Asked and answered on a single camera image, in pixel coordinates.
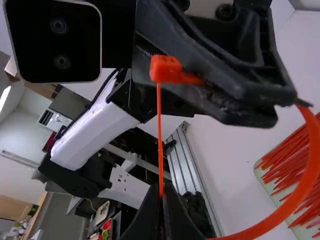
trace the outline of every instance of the black camera housing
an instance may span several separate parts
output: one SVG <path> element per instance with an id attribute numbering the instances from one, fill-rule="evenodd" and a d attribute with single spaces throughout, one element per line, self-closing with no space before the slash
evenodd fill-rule
<path id="1" fill-rule="evenodd" d="M 31 83 L 90 82 L 102 70 L 102 16 L 79 0 L 7 0 L 15 60 Z"/>

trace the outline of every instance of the wire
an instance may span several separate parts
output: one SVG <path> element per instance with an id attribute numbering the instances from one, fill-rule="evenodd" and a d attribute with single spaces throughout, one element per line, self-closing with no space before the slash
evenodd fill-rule
<path id="1" fill-rule="evenodd" d="M 88 200 L 90 202 L 90 206 L 92 208 L 92 210 L 97 213 L 97 210 L 94 209 L 93 205 L 92 205 L 92 201 L 89 198 L 85 198 L 85 200 Z"/>

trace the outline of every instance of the black plastic part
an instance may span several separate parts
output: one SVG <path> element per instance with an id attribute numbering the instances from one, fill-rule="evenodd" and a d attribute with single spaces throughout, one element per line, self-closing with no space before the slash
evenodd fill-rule
<path id="1" fill-rule="evenodd" d="M 169 183 L 164 186 L 163 212 L 166 239 L 206 240 L 192 222 L 181 196 Z"/>
<path id="2" fill-rule="evenodd" d="M 156 84 L 149 77 L 150 58 L 147 59 L 143 65 L 136 66 L 140 62 L 134 58 L 133 71 L 143 71 L 143 75 L 132 76 L 131 70 L 126 75 L 119 74 L 116 87 L 106 99 L 108 103 L 113 102 L 141 123 L 146 123 L 157 114 Z M 162 90 L 161 102 L 162 114 L 165 115 L 193 117 L 202 113 L 196 107 L 186 104 L 183 96 L 177 96 L 166 89 Z"/>
<path id="3" fill-rule="evenodd" d="M 117 97 L 123 102 L 126 112 L 138 120 L 144 122 L 156 115 L 156 83 L 150 79 L 149 66 L 151 55 L 157 52 L 156 48 L 149 45 L 137 45 L 133 52 L 132 61 L 132 86 L 138 85 L 138 94 L 131 94 L 132 100 L 123 98 L 123 94 Z M 148 98 L 140 98 L 143 94 L 150 94 Z M 162 84 L 161 101 L 162 114 L 193 117 L 194 114 L 208 115 L 226 125 L 247 126 L 256 128 L 271 128 L 278 120 L 275 109 L 271 105 L 253 105 L 236 100 L 216 86 L 200 86 L 195 84 Z M 135 115 L 139 109 L 134 106 L 150 105 L 150 112 L 140 116 Z"/>
<path id="4" fill-rule="evenodd" d="M 159 238 L 159 218 L 161 200 L 157 185 L 150 186 L 132 223 L 120 240 L 157 240 Z"/>
<path id="5" fill-rule="evenodd" d="M 107 151 L 95 153 L 83 167 L 72 171 L 51 161 L 52 146 L 43 157 L 38 170 L 69 194 L 89 199 L 97 197 L 103 189 L 112 187 L 109 179 L 116 164 Z"/>
<path id="6" fill-rule="evenodd" d="M 86 0 L 102 15 L 102 67 L 130 68 L 135 35 L 136 0 Z"/>
<path id="7" fill-rule="evenodd" d="M 277 52 L 270 8 L 242 2 L 233 7 L 232 21 L 194 23 L 171 0 L 138 0 L 135 29 L 152 46 L 177 57 L 188 72 L 234 99 L 292 105 L 297 93 Z"/>
<path id="8" fill-rule="evenodd" d="M 174 2 L 183 12 L 187 11 L 190 7 L 190 0 L 174 0 Z"/>
<path id="9" fill-rule="evenodd" d="M 102 26 L 96 8 L 76 1 L 3 3 L 17 68 L 24 80 L 66 83 L 99 77 Z"/>
<path id="10" fill-rule="evenodd" d="M 222 21 L 231 21 L 235 17 L 235 11 L 230 4 L 221 4 L 215 10 L 215 17 Z"/>
<path id="11" fill-rule="evenodd" d="M 48 152 L 38 170 L 50 180 L 58 184 L 73 196 L 79 198 L 94 198 L 99 195 L 100 189 L 94 182 L 82 177 L 79 171 L 71 171 L 50 160 Z"/>

